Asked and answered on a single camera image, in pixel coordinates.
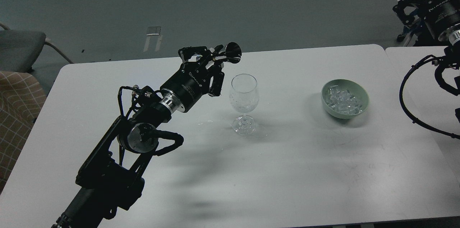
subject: gray chair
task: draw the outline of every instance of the gray chair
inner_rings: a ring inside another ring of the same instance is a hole
[[[73,64],[64,53],[51,43],[43,32],[10,30],[0,22],[0,71],[26,73],[32,70],[44,45],[48,45],[65,60]]]

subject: wine glass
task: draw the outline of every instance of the wine glass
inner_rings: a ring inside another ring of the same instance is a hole
[[[257,80],[250,74],[239,74],[231,81],[230,104],[243,115],[233,121],[232,127],[240,135],[249,135],[256,129],[254,118],[246,113],[254,110],[258,104]]]

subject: chair armrest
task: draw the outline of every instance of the chair armrest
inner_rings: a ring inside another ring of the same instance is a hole
[[[2,27],[4,30],[9,30],[10,28],[6,26],[4,23],[0,22],[0,27]]]

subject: robotic arm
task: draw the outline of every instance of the robotic arm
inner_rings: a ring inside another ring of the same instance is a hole
[[[95,228],[103,218],[115,217],[118,207],[128,210],[136,202],[144,186],[142,174],[152,157],[169,153],[184,142],[182,135],[158,130],[158,126],[171,120],[176,110],[188,112],[203,94],[219,96],[224,62],[240,61],[238,44],[231,42],[223,48],[219,45],[213,51],[206,47],[180,49],[179,70],[157,91],[148,86],[120,87],[120,116],[80,167],[75,182],[82,188],[51,228]],[[195,55],[196,61],[189,61]],[[126,114],[121,104],[124,89],[131,90],[133,96]],[[109,151],[115,138],[120,145],[118,164]],[[157,149],[159,138],[174,144]],[[129,169],[122,166],[125,150],[139,154]]]
[[[407,7],[415,8],[417,10],[416,13],[407,15],[404,12],[404,9]],[[448,44],[444,49],[445,56],[426,56],[413,65],[411,70],[406,74],[399,91],[402,109],[414,123],[429,130],[460,139],[460,135],[439,130],[416,118],[409,112],[403,100],[404,85],[409,76],[422,65],[429,62],[437,66],[434,76],[439,86],[455,96],[460,94],[460,76],[454,78],[456,87],[448,84],[442,77],[444,70],[448,68],[458,70],[460,67],[460,0],[399,0],[398,4],[393,7],[393,11],[404,26],[411,28],[417,21],[422,21],[423,27],[427,28],[435,40]],[[455,115],[460,121],[460,108],[455,110]]]

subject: chair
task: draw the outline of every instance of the chair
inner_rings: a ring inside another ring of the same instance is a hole
[[[0,71],[26,73],[32,70],[44,45],[59,53],[70,64],[73,62],[51,43],[43,32],[11,30],[0,22]]]
[[[30,74],[0,71],[0,193],[45,100]]]

